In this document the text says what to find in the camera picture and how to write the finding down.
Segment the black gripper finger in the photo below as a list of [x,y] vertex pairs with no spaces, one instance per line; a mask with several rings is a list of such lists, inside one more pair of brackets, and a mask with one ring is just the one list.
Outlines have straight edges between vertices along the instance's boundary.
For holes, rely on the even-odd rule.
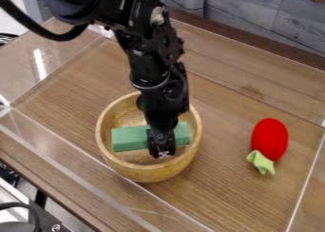
[[164,156],[172,156],[175,154],[175,134],[173,129],[165,132],[165,135],[155,134],[151,129],[145,130],[147,134],[147,148],[149,155],[157,159]]

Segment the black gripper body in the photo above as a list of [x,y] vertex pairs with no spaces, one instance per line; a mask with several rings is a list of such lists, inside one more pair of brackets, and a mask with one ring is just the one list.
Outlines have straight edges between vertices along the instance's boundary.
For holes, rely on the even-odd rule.
[[139,90],[137,108],[152,138],[173,134],[179,116],[188,111],[187,71],[183,63],[160,70],[131,64],[129,80]]

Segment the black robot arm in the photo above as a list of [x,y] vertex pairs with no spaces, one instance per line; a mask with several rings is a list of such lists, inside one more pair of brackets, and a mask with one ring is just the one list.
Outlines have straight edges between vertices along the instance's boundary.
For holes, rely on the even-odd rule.
[[184,40],[169,22],[163,0],[42,0],[52,16],[70,26],[57,34],[45,29],[12,0],[0,0],[0,9],[40,37],[65,42],[96,24],[109,29],[129,63],[129,80],[139,91],[137,109],[148,129],[144,141],[152,157],[176,151],[173,129],[188,111],[185,66],[180,61]]

